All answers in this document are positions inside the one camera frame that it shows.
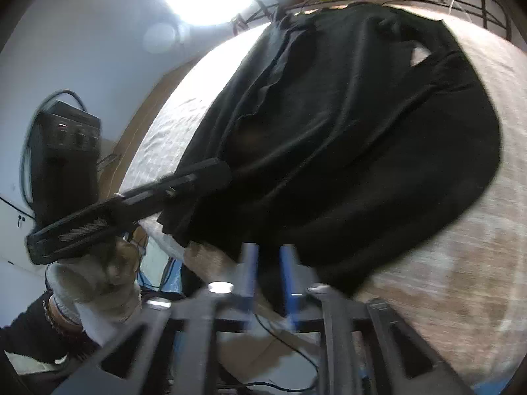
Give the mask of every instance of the black cable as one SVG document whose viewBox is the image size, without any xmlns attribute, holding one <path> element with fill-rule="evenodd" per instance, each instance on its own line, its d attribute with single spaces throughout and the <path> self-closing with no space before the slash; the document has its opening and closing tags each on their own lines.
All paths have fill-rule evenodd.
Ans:
<svg viewBox="0 0 527 395">
<path fill-rule="evenodd" d="M 6 203 L 7 205 L 9 205 L 11 208 L 15 209 L 17 212 L 19 212 L 20 214 L 22 215 L 25 215 L 26 217 L 32 219 L 33 221 L 35 221 L 35 217 L 32 217 L 30 216 L 30 214 L 28 214 L 27 212 L 24 212 L 22 211 L 22 209 L 20 208 L 17 208 L 15 205 L 13 205 L 11 202 L 7 201 L 6 199 L 4 199 L 3 197 L 0 196 L 0 200 L 4 203 Z"/>
<path fill-rule="evenodd" d="M 139 241 L 137 242 L 138 255 L 139 255 L 139 246 L 140 246 L 139 244 L 143 241 L 143 239 L 147 236 L 147 234 L 148 233 L 145 233 L 143 237 L 139 239 Z M 147 284 L 146 282 L 144 282 L 143 272 L 141 271 L 141 262 L 143 261 L 143 258 L 141 258 L 141 260 L 139 261 L 139 266 L 138 266 L 138 276 L 139 276 L 139 279 L 141 280 L 141 285 L 147 288 L 159 289 L 159 291 L 161 291 L 164 288 L 164 286 L 168 283 L 170 279 L 170 275 L 172 274 L 172 270 L 174 270 L 174 263 L 176 262 L 176 260 L 174 260 L 174 258 L 171 258 L 171 260 L 172 262 L 170 263 L 170 269 L 168 273 L 165 274 L 165 277 L 163 278 L 161 284 L 157 286 L 157 285 Z"/>
<path fill-rule="evenodd" d="M 251 383 L 242 383 L 242 384 L 231 384 L 231 385 L 226 385 L 226 386 L 218 386 L 217 389 L 244 389 L 244 388 L 249 388 L 251 386 L 268 386 L 270 388 L 274 388 L 274 389 L 277 389 L 278 391 L 282 391 L 282 392 L 305 392 L 305 391 L 309 391 L 311 389 L 315 389 L 317 384 L 318 384 L 318 379 L 319 379 L 319 374 L 318 374 L 318 366 L 317 364 L 315 364 L 313 362 L 313 360 L 308 357 L 307 355 L 305 355 L 302 351 L 300 351 L 299 349 L 291 346 L 289 343 L 287 343 L 285 340 L 281 339 L 280 337 L 278 337 L 276 334 L 274 334 L 270 329 L 268 329 L 263 323 L 262 321 L 260 321 L 260 318 L 258 318 L 258 315 L 256 315 L 256 313 L 254 314 L 255 318 L 256 318 L 256 321 L 262 326 L 263 329 L 265 329 L 271 336 L 273 336 L 276 340 L 278 340 L 280 343 L 284 344 L 285 346 L 287 346 L 289 349 L 293 350 L 294 352 L 297 352 L 297 354 L 301 355 L 307 362 L 309 362 L 314 368 L 315 368 L 315 371 L 317 372 L 317 376 L 315 377 L 315 379 L 313 380 L 313 383 L 308 387 L 308 388 L 304 388 L 304 389 L 287 389 L 287 388 L 283 388 L 281 386 L 278 386 L 277 384 L 273 384 L 273 383 L 267 383 L 267 382 L 251 382 Z"/>
<path fill-rule="evenodd" d="M 46 106 L 52 100 L 56 99 L 57 97 L 61 96 L 62 94 L 68 94 L 68 95 L 72 96 L 77 101 L 77 103 L 80 106 L 81 110 L 84 111 L 85 113 L 88 112 L 88 110 L 86 110 L 86 106 L 84 105 L 84 103 L 81 100 L 81 97 L 78 96 L 78 94 L 76 94 L 75 92 L 73 92 L 73 91 L 71 91 L 69 89 L 59 89 L 58 91 L 52 93 L 46 99 L 44 99 L 41 102 L 41 104 L 37 107 L 36 112 L 35 112 L 35 114 L 33 116 L 33 119 L 31 120 L 30 127 L 29 127 L 29 129 L 27 130 L 27 133 L 26 133 L 26 138 L 25 138 L 25 141 L 24 141 L 24 149 L 22 150 L 22 159 L 21 159 L 21 162 L 20 162 L 20 191 L 22 192 L 22 199 L 24 199 L 26 205 L 30 209 L 33 209 L 33 207 L 32 207 L 32 202 L 29 200 L 29 197 L 28 197 L 27 191 L 26 191 L 25 169 L 26 169 L 26 157 L 27 157 L 27 155 L 30 152 L 31 132 L 33 131 L 33 126 L 35 124 L 35 121 L 36 121 L 36 118 L 38 117 L 38 115 L 41 112 L 46 110 Z"/>
<path fill-rule="evenodd" d="M 302 3 L 302 7 L 300 8 L 300 14 L 304 13 L 304 6 L 307 4 L 308 1 L 311 1 L 311 0 L 304 0 L 304 2 Z"/>
</svg>

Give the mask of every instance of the bed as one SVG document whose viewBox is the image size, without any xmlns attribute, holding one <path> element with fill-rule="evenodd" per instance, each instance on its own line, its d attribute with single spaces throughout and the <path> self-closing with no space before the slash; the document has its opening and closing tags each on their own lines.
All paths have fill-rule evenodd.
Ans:
<svg viewBox="0 0 527 395">
<path fill-rule="evenodd" d="M 401 8 L 442 19 L 457 38 L 500 118 L 502 162 L 494 182 L 459 220 L 378 270 L 357 298 L 389 300 L 474 384 L 513 370 L 527 351 L 527 55 L 464 20 Z M 181 81 L 144 137 L 120 191 L 176 169 L 205 112 L 266 26 L 221 44 Z M 416 63 L 424 57 L 417 51 Z M 154 215 L 140 224 L 164 252 L 184 260 L 205 281 L 232 265 L 212 247 L 191 243 L 182 248 L 156 220 Z M 263 299 L 260 307 L 265 307 Z"/>
</svg>

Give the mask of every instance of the work glove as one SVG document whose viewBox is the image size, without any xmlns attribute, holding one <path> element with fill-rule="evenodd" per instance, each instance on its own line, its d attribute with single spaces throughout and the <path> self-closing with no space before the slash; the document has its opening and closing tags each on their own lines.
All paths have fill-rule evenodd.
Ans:
<svg viewBox="0 0 527 395">
<path fill-rule="evenodd" d="M 138 267 L 136 247 L 120 238 L 94 245 L 80 258 L 58 260 L 46 271 L 49 307 L 67 327 L 84 329 L 102 346 L 141 309 Z"/>
</svg>

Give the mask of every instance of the black metal frame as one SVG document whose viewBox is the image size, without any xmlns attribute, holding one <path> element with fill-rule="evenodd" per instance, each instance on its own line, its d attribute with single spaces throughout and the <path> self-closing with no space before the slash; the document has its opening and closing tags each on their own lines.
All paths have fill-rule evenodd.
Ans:
<svg viewBox="0 0 527 395">
<path fill-rule="evenodd" d="M 285 9 L 286 10 L 296 10 L 298 8 L 303 9 L 305 7 L 311 7 L 311 6 L 337 5 L 339 3 L 353 3 L 353 2 L 356 2 L 356 1 L 365 1 L 365 0 L 332 0 L 332 1 L 319 0 L 319 1 L 309 2 L 309 3 L 308 3 L 308 1 L 309 0 L 304 0 L 304 2 L 301 3 L 301 4 L 290 6 L 290 7 L 286 7 Z M 447 7 L 449 7 L 449 5 L 446 4 L 445 1 L 450 1 L 450 0 L 438 0 L 438 1 L 432 1 L 432 0 L 400 0 L 400 1 L 413 1 L 413 2 L 426 3 L 426 4 L 430 4 L 430 5 L 434 5 L 434 6 L 440 6 L 440 7 L 446 7 L 447 8 Z M 470 9 L 468 9 L 468 10 L 467 9 L 461 9 L 461 8 L 455 7 L 455 6 L 452 6 L 453 10 L 457 10 L 457 11 L 463 11 L 464 10 L 466 13 L 468 13 L 468 14 L 470 14 L 472 16 L 476 16 L 478 18 L 481 18 L 483 20 L 483 28 L 485 28 L 485 29 L 488 29 L 488 23 L 489 22 L 493 23 L 494 25 L 496 25 L 496 26 L 498 26 L 500 28 L 503 28 L 505 30 L 505 39 L 507 39 L 507 41 L 511 40 L 511 38 L 512 38 L 512 22 L 511 22 L 511 19 L 508 16 L 508 14 L 505 11 L 505 9 L 503 8 L 503 6 L 497 0 L 492 0 L 492 1 L 494 1 L 496 4 L 498 4 L 500 6 L 500 8 L 502 9 L 503 16 L 505 18 L 505 24 L 503 24 L 501 21 L 499 21 L 499 19 L 496 18 L 496 16 L 494 14 L 490 13 L 487 10 L 487 8 L 486 8 L 486 0 L 481 0 L 481 7 L 479 7 L 477 5 L 474 5 L 474 4 L 471 4 L 471 3 L 468 3 L 468 2 L 463 1 L 463 0 L 456 0 L 456 1 L 459 4 L 462 4 L 462 5 L 469 6 L 471 8 L 480 10 L 481 13 L 477 13 L 477 12 L 475 12 L 473 10 L 470 10 Z M 259 19 L 262 19 L 262 18 L 271 19 L 270 9 L 278 6 L 277 4 L 264 6 L 266 8 L 266 11 L 263 11 L 264 7 L 263 7 L 263 2 L 261 0 L 258 0 L 258 5 L 260 6 L 260 8 L 256 12 L 251 14 L 247 19 L 243 19 L 241 14 L 237 14 L 237 16 L 235 18 L 233 18 L 231 23 L 233 24 L 233 34 L 234 35 L 238 35 L 237 26 L 241 26 L 241 28 L 243 30 L 247 30 L 247 29 L 249 29 L 248 23 L 250 23 L 250 22 L 253 22 L 253 21 L 256 21 L 256 20 L 259 20 Z"/>
<path fill-rule="evenodd" d="M 280 249 L 280 259 L 294 329 L 321 334 L 319 394 L 473 394 L 385 300 L 365 304 L 345 298 L 301 265 L 291 245 Z M 360 374 L 354 332 L 362 337 L 365 376 Z"/>
<path fill-rule="evenodd" d="M 218 375 L 216 333 L 244 331 L 252 313 L 257 260 L 258 247 L 245 244 L 230 293 L 214 293 L 205 287 L 194 298 L 173 304 L 149 299 L 137 319 L 53 394 L 162 394 L 173 359 L 171 395 L 212 395 Z M 174 357 L 177 332 L 184 333 L 183 351 Z"/>
<path fill-rule="evenodd" d="M 313 269 L 301 265 L 290 245 L 281 248 L 280 257 L 293 328 L 320 333 L 319 395 L 473 395 L 385 300 L 365 304 L 345 298 L 320 283 Z M 257 258 L 257 245 L 244 244 L 231 293 L 203 288 L 194 298 L 173 304 L 147 300 L 142 314 L 54 395 L 160 395 L 168 390 L 171 359 L 175 364 L 171 395 L 214 394 L 219 367 L 216 334 L 242 332 L 249 322 Z M 176 332 L 184 332 L 178 356 L 173 353 Z M 354 333 L 362 336 L 359 348 Z"/>
</svg>

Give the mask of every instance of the black cloth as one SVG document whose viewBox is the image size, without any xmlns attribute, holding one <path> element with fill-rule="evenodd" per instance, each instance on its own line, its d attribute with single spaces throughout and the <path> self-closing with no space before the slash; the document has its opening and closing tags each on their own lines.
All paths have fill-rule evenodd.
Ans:
<svg viewBox="0 0 527 395">
<path fill-rule="evenodd" d="M 430 55 L 412 67 L 417 45 Z M 276 13 L 179 167 L 209 157 L 230 165 L 231 185 L 159 221 L 178 242 L 234 259 L 242 242 L 259 244 L 259 282 L 276 304 L 279 245 L 296 245 L 302 263 L 352 294 L 481 195 L 500 130 L 441 22 L 358 3 Z"/>
<path fill-rule="evenodd" d="M 42 294 L 11 325 L 0 328 L 0 381 L 10 395 L 47 395 L 65 378 L 62 373 L 46 373 L 40 380 L 38 375 L 18 376 L 4 354 L 6 351 L 54 364 L 69 352 L 70 342 L 46 319 L 43 302 L 50 296 L 49 292 Z"/>
</svg>

